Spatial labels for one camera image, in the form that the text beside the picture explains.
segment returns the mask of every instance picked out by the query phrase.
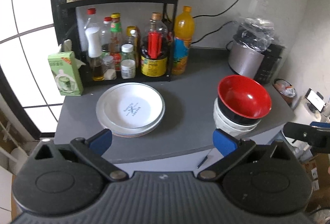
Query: red bowl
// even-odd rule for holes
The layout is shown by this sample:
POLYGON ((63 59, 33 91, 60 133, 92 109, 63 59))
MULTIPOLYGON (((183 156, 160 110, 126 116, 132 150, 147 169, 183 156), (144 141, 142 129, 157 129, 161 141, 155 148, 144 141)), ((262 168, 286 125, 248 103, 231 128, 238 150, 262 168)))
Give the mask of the red bowl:
POLYGON ((272 108, 267 90, 253 79, 241 75, 223 78, 218 85, 218 96, 231 112, 243 118, 260 119, 272 108))

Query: red bottle cap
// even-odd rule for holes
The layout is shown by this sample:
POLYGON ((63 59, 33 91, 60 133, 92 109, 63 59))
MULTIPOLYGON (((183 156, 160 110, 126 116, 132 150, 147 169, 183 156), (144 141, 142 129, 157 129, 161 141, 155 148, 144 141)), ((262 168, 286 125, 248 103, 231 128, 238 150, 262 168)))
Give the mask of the red bottle cap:
POLYGON ((96 8, 89 8, 87 9, 87 14, 88 15, 94 15, 96 13, 96 8))

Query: green tissue box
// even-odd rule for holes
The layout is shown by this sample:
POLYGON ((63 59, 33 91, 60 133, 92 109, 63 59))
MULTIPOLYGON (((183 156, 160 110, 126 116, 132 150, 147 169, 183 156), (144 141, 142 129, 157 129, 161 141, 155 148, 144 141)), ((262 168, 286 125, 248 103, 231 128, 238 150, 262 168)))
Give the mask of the green tissue box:
POLYGON ((75 63, 74 52, 62 52, 48 56, 56 85, 62 96, 81 96, 83 84, 75 63))

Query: smartphone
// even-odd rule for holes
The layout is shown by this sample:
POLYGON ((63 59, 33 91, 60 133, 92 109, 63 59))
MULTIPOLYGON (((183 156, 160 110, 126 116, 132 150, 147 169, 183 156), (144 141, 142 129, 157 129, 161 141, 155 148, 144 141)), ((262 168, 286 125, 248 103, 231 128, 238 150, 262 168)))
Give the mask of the smartphone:
POLYGON ((313 90, 308 89, 305 98, 311 102, 312 105, 315 106, 315 108, 321 112, 322 109, 325 106, 325 102, 323 101, 323 99, 321 99, 313 90))

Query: stacked plates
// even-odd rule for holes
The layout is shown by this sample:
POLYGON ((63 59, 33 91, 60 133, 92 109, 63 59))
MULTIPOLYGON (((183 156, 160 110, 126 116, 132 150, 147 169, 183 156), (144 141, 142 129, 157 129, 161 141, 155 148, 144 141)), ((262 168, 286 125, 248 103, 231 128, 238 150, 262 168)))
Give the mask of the stacked plates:
POLYGON ((218 98, 216 98, 216 100, 214 101, 213 119, 217 128, 222 129, 233 137, 247 134, 248 132, 255 129, 261 121, 260 119, 253 125, 241 125, 233 122, 232 120, 228 119, 220 110, 218 105, 218 98))
POLYGON ((164 113, 162 96, 152 87, 135 82, 111 87, 96 104, 100 124, 119 137, 139 137, 151 132, 164 113))

